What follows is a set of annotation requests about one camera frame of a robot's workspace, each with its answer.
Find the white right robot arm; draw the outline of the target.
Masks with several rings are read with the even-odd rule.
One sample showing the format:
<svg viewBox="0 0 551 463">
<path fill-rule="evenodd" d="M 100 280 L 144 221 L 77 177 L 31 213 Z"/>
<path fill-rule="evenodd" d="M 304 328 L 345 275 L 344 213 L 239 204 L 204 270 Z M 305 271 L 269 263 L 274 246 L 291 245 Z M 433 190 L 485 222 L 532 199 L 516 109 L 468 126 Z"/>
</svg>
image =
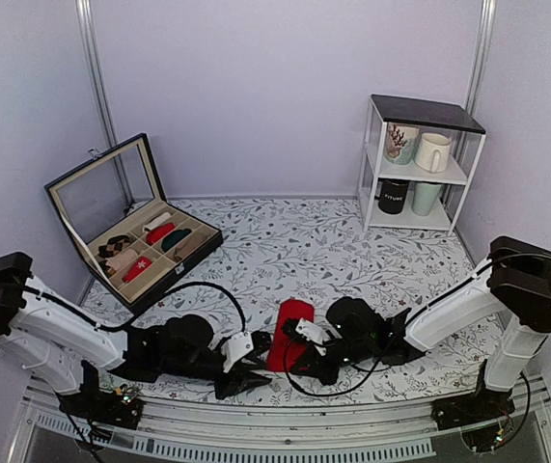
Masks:
<svg viewBox="0 0 551 463">
<path fill-rule="evenodd" d="M 333 385 L 344 366 L 411 363 L 496 313 L 508 313 L 509 322 L 482 362 L 474 391 L 435 400 L 431 415 L 440 429 L 504 418 L 514 411 L 510 395 L 522 370 L 551 335 L 551 252 L 508 236 L 494 239 L 469 276 L 418 310 L 383 317 L 365 300 L 343 297 L 327 311 L 331 331 L 304 318 L 287 319 L 289 343 L 304 351 L 293 362 L 284 360 L 283 369 L 288 380 L 306 376 Z"/>
</svg>

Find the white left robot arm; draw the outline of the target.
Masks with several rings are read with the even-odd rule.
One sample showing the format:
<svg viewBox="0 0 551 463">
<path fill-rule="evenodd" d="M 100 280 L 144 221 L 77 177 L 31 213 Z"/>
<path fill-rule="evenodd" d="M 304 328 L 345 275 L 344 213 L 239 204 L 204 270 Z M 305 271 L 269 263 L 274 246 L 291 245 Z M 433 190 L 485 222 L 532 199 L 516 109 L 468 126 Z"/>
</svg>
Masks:
<svg viewBox="0 0 551 463">
<path fill-rule="evenodd" d="M 211 325 L 195 314 L 147 328 L 131 320 L 107 326 L 49 289 L 31 264 L 22 252 L 0 258 L 0 349 L 13 352 L 24 369 L 46 381 L 70 416 L 137 428 L 143 401 L 129 387 L 102 390 L 102 370 L 141 383 L 162 375 L 206 380 L 218 399 L 271 381 L 261 374 L 261 356 L 271 345 L 264 331 L 241 330 L 212 347 Z"/>
</svg>

